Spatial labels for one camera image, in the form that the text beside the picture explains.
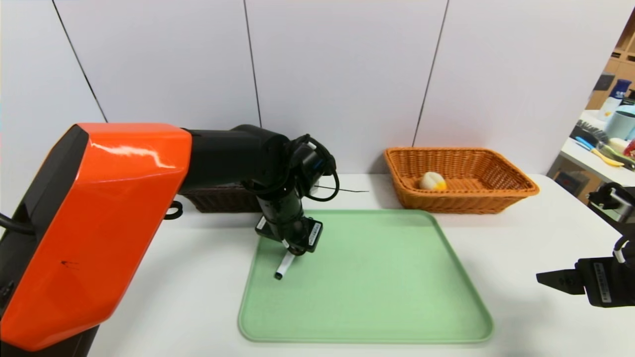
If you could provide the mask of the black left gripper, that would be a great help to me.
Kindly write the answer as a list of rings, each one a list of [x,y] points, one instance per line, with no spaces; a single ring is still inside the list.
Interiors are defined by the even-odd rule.
[[[322,222],[307,217],[297,193],[283,196],[257,196],[262,216],[255,232],[279,242],[294,256],[313,253],[323,230]]]

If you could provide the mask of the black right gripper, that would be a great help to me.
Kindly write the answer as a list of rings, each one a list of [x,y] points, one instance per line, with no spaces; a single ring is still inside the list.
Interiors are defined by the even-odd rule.
[[[575,269],[536,274],[537,282],[569,295],[585,295],[595,307],[635,305],[635,273],[614,257],[581,258]]]

